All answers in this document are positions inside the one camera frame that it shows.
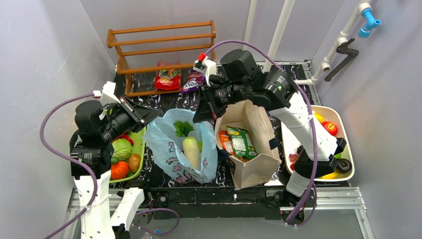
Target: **black lever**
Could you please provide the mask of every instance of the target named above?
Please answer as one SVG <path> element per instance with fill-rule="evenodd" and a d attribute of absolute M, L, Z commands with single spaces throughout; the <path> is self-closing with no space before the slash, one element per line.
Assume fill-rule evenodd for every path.
<path fill-rule="evenodd" d="M 353 60 L 357 55 L 359 55 L 359 51 L 355 49 L 349 48 L 349 45 L 355 40 L 355 38 L 350 39 L 348 42 L 341 44 L 337 47 L 336 52 L 340 54 L 347 55 L 346 59 L 344 59 L 338 66 L 336 66 L 326 77 L 325 81 L 331 81 L 332 78 L 345 67 L 349 62 Z"/>

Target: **red chili pepper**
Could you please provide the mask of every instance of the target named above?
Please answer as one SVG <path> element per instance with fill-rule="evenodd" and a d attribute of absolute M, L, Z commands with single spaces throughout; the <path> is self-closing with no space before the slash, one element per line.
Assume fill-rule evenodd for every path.
<path fill-rule="evenodd" d="M 126 139 L 133 146 L 133 140 L 131 138 L 129 138 L 129 136 L 127 136 L 126 133 L 120 135 L 118 138 L 124 138 L 124 139 Z"/>

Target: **blue pipe fitting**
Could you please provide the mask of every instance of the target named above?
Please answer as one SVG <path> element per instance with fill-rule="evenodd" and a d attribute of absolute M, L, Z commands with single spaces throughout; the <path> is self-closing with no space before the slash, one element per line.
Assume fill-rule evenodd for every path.
<path fill-rule="evenodd" d="M 358 36 L 367 38 L 371 34 L 372 29 L 381 24 L 381 20 L 374 18 L 370 8 L 363 10 L 362 16 L 366 18 L 366 24 L 360 29 Z"/>

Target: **green plastic container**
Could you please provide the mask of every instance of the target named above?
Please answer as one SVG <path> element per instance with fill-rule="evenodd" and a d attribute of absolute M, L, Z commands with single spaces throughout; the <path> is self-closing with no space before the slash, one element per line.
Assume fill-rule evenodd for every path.
<path fill-rule="evenodd" d="M 139 164 L 138 171 L 134 173 L 132 176 L 127 178 L 122 178 L 118 180 L 110 180 L 110 183 L 118 183 L 118 182 L 124 182 L 127 180 L 132 180 L 136 177 L 138 177 L 142 171 L 142 165 L 144 164 L 144 152 L 145 152 L 145 143 L 142 140 L 142 136 L 146 132 L 146 128 L 139 131 L 138 133 L 128 133 L 127 136 L 129 136 L 133 140 L 133 146 L 132 146 L 132 153 L 137 153 L 141 156 L 141 163 Z"/>

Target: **purple snack bag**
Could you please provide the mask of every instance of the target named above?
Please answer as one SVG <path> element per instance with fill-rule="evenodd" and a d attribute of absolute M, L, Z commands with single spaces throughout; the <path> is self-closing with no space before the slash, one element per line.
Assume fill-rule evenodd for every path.
<path fill-rule="evenodd" d="M 199 90 L 199 87 L 205 81 L 205 76 L 203 74 L 191 71 L 188 76 L 188 81 L 181 89 L 182 94 Z"/>

